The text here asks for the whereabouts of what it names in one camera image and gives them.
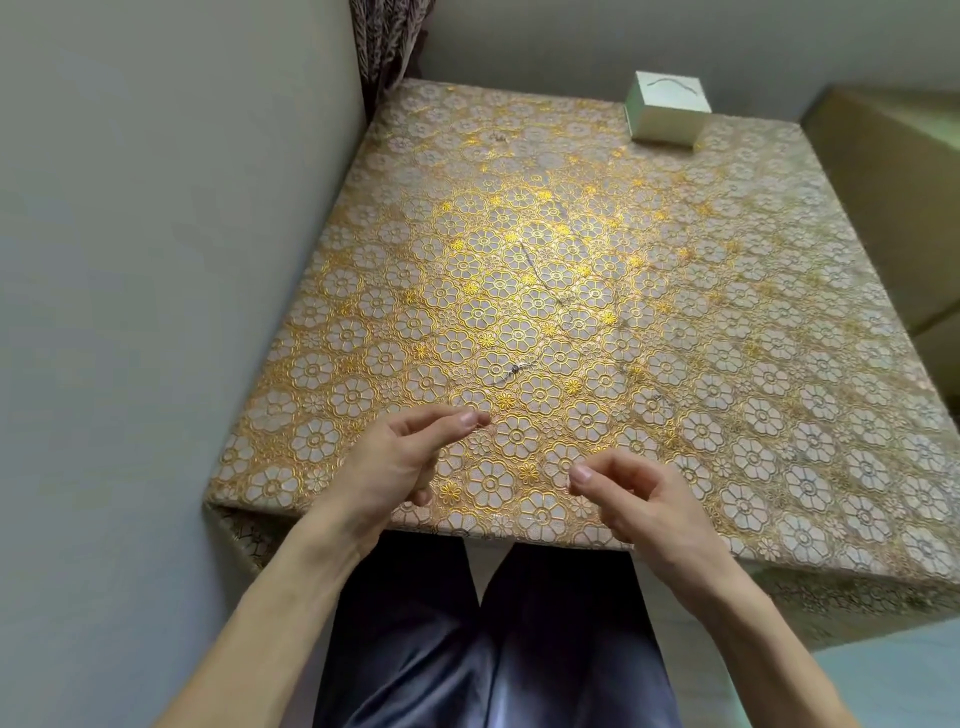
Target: tablecloth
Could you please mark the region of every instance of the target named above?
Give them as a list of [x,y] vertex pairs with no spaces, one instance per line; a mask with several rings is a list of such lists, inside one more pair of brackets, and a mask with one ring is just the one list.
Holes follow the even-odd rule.
[[714,115],[691,151],[619,104],[404,82],[205,500],[262,565],[372,419],[432,401],[494,424],[397,527],[621,547],[565,474],[622,447],[741,559],[960,583],[960,438],[796,124]]

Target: forearm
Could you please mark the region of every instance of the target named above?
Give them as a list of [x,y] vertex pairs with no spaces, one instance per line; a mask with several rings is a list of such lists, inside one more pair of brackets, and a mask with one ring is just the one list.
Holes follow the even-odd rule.
[[698,610],[754,728],[855,728],[836,688],[750,576],[737,574]]
[[155,728],[274,728],[359,560],[348,539],[295,527]]

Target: tissue box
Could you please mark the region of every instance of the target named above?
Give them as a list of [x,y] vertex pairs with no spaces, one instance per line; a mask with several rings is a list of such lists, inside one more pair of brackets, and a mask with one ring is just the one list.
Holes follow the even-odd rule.
[[692,147],[707,123],[710,104],[700,79],[637,71],[624,104],[630,136]]

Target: patterned curtain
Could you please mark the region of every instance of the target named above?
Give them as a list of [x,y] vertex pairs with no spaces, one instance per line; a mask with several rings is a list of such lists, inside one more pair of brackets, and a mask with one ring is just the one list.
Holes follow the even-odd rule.
[[435,0],[350,0],[367,120],[403,79]]

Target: wall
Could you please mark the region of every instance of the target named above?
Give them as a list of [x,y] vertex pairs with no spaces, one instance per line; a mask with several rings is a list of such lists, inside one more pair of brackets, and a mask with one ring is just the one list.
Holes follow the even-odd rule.
[[2,15],[0,724],[147,725],[235,598],[200,498],[362,133],[348,5]]
[[621,101],[699,76],[722,113],[798,119],[831,82],[960,87],[946,0],[439,0],[424,78]]

